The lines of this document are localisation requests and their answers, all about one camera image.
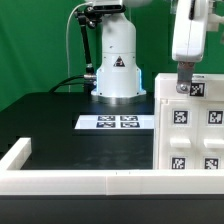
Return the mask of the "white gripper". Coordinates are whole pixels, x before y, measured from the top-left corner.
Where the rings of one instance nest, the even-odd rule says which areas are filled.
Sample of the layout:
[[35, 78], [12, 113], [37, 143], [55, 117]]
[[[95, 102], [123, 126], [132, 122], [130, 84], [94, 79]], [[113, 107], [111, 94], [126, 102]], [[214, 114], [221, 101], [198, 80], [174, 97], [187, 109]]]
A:
[[176, 90], [190, 92], [196, 62], [203, 58], [207, 31], [217, 31], [224, 16], [214, 12], [220, 0], [179, 0], [173, 33], [172, 59], [178, 61]]

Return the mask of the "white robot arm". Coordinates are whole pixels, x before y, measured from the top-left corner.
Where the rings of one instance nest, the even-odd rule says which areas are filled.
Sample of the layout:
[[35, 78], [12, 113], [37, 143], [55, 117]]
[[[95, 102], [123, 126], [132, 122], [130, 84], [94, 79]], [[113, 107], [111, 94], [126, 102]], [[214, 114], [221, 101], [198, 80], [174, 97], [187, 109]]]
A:
[[[219, 0], [178, 0], [172, 45], [177, 65], [176, 91], [190, 92], [195, 64], [202, 60], [205, 37], [224, 24], [214, 13]], [[102, 64], [96, 72], [93, 98], [110, 104], [126, 104], [145, 97], [141, 70], [136, 65], [136, 28], [126, 18], [127, 7], [142, 7], [152, 0], [92, 0], [92, 11], [103, 17]]]

